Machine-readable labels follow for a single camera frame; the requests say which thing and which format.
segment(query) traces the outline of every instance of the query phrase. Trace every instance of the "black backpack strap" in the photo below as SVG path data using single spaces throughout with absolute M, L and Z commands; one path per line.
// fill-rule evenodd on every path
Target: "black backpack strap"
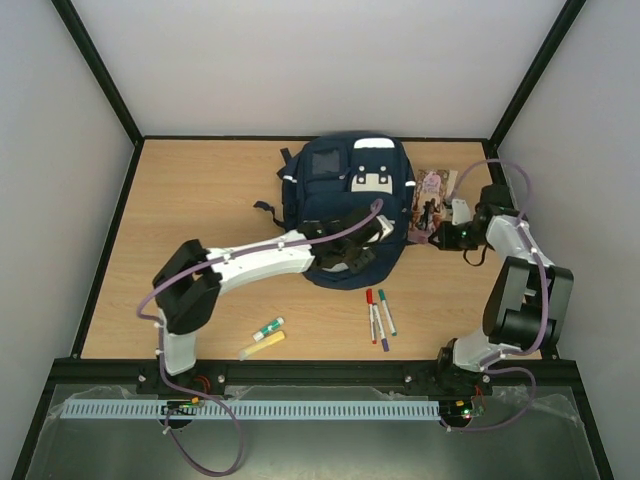
M 288 164 L 291 161 L 291 152 L 289 151 L 288 148 L 281 148 L 280 149 L 280 154 L 282 155 L 282 158 L 284 159 L 284 164 Z
M 267 202 L 263 202 L 261 200 L 258 200 L 256 203 L 253 204 L 253 208 L 260 208 L 261 210 L 264 210 L 265 212 L 271 212 L 271 217 L 273 218 L 273 223 L 275 223 L 280 228 L 284 229 L 284 222 L 282 220 L 278 220 L 276 218 L 276 209 L 274 207 L 272 207 L 271 205 L 269 205 Z
M 280 153 L 282 154 L 282 158 L 284 159 L 284 167 L 278 170 L 278 178 L 280 180 L 285 180 L 284 177 L 286 176 L 288 177 L 287 180 L 293 181 L 295 183 L 295 179 L 293 178 L 293 176 L 296 173 L 299 155 L 292 157 L 291 152 L 289 152 L 288 148 L 281 149 Z

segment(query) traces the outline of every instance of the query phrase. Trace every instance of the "red marker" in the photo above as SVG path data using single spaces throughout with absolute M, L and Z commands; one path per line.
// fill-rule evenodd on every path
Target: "red marker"
M 373 317 L 373 291 L 367 288 L 367 303 L 369 304 L 369 323 L 371 323 L 371 343 L 376 342 L 376 321 Z

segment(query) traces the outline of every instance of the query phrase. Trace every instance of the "white wall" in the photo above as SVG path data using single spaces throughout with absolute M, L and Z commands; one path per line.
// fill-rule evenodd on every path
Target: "white wall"
M 564 0 L 74 0 L 145 134 L 487 137 Z
M 0 478 L 69 355 L 132 146 L 47 0 L 0 0 Z
M 533 176 L 540 245 L 575 274 L 559 350 L 578 361 L 616 479 L 638 478 L 638 18 L 637 1 L 587 2 L 500 149 Z

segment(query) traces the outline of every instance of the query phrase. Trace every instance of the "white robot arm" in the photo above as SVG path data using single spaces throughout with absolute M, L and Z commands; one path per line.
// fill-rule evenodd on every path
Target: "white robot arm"
M 183 244 L 158 273 L 154 286 L 198 263 L 219 258 L 222 261 L 198 272 L 197 277 L 183 278 L 156 297 L 159 316 L 165 325 L 163 348 L 167 372 L 177 375 L 195 365 L 196 336 L 209 321 L 220 295 L 284 273 L 331 269 L 340 264 L 352 271 L 366 267 L 374 258 L 368 246 L 393 231 L 392 224 L 383 215 L 338 240 L 314 245 L 307 242 L 344 231 L 369 213 L 364 209 L 331 222 L 307 222 L 271 240 L 240 247 L 203 248 L 197 240 Z
M 452 220 L 443 222 L 429 239 L 441 250 L 475 250 L 486 245 L 503 260 L 482 327 L 466 337 L 452 339 L 441 349 L 441 384 L 458 382 L 460 370 L 471 372 L 473 378 L 507 354 L 551 348 L 560 337 L 573 275 L 542 253 L 528 222 L 510 204 L 508 187 L 503 185 L 482 189 L 473 218 L 466 202 L 454 199 L 450 203 Z M 546 309 L 542 302 L 545 293 Z

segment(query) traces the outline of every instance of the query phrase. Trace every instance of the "clear plastic panel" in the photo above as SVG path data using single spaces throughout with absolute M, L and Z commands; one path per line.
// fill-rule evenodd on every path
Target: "clear plastic panel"
M 61 420 L 74 398 L 136 398 L 133 387 L 58 387 L 28 479 L 198 479 L 155 420 Z M 244 400 L 389 400 L 366 387 L 234 387 Z M 495 388 L 473 426 L 500 422 L 526 401 L 524 387 Z M 447 433 L 437 422 L 247 421 L 241 469 L 234 480 L 431 480 L 475 478 L 597 479 L 571 390 L 538 389 L 534 407 L 504 430 Z M 192 456 L 224 470 L 235 458 L 229 421 L 192 422 L 178 434 Z

